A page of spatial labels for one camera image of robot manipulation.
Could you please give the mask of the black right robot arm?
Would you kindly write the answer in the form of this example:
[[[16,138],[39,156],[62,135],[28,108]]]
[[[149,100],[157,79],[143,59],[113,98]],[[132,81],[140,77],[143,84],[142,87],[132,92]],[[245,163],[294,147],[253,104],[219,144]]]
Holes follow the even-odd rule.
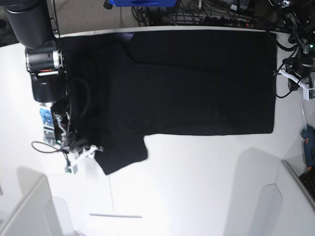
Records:
[[[73,86],[79,83],[86,92],[86,102],[78,115],[81,119],[91,102],[88,84],[68,74],[62,41],[54,35],[59,30],[56,14],[50,15],[45,0],[2,0],[9,23],[17,40],[25,46],[26,68],[31,77],[34,100],[40,103],[44,127],[43,145],[61,152],[66,167],[71,169],[84,157],[93,157],[102,147],[89,144],[76,133],[73,117]]]

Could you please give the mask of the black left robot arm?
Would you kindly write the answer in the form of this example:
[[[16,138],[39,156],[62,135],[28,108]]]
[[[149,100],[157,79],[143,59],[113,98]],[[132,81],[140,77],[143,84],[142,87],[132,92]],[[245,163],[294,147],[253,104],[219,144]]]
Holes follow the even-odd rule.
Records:
[[[283,59],[274,74],[273,90],[277,98],[285,98],[293,91],[302,89],[303,98],[315,98],[315,80],[311,73],[315,71],[315,2],[313,0],[271,0],[270,10],[265,19],[265,31],[274,43],[283,51],[292,54]],[[284,26],[289,30],[287,47],[275,39],[267,26],[267,18],[272,12],[280,12]],[[276,92],[276,78],[281,74],[288,79],[289,92],[280,96]]]

